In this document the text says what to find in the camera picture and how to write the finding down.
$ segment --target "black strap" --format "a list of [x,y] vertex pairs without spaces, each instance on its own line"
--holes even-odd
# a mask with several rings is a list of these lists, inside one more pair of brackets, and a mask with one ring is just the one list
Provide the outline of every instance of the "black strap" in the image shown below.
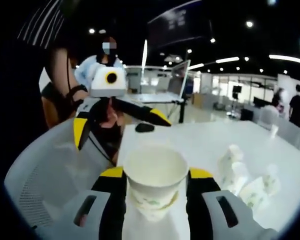
[[88,92],[87,88],[84,85],[78,85],[70,89],[70,91],[65,96],[65,99],[67,99],[70,103],[74,104],[73,97],[76,94],[76,92],[83,90],[85,92]]

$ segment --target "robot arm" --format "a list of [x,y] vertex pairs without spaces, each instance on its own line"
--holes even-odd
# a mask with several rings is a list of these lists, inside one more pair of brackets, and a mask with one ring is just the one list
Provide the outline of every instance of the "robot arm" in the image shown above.
[[126,78],[123,69],[106,66],[98,69],[91,83],[90,96],[79,106],[73,121],[74,142],[78,150],[88,140],[92,125],[98,128],[107,121],[110,98],[116,111],[153,125],[171,126],[171,122],[158,109],[133,101],[125,94]]

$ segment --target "striped shirt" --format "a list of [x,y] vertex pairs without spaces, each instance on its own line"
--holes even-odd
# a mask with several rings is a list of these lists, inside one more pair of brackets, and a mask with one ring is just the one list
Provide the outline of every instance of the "striped shirt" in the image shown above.
[[17,38],[47,49],[56,39],[65,17],[60,11],[62,0],[45,0],[24,23]]

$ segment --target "paper cup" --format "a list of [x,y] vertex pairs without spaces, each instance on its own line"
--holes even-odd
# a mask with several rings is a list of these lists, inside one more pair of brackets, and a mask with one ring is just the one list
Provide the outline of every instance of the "paper cup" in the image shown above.
[[270,130],[271,138],[274,138],[277,135],[278,130],[279,130],[278,126],[272,125]]
[[164,213],[163,209],[172,205],[189,166],[185,158],[170,147],[144,145],[128,154],[123,170],[132,202],[147,217],[150,212],[162,210],[160,213]]

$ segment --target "camera lens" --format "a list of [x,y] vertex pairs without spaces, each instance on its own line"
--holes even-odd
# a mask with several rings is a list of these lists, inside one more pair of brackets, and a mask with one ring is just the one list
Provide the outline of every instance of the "camera lens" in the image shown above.
[[115,73],[110,73],[107,77],[106,80],[108,83],[113,84],[117,81],[117,75]]

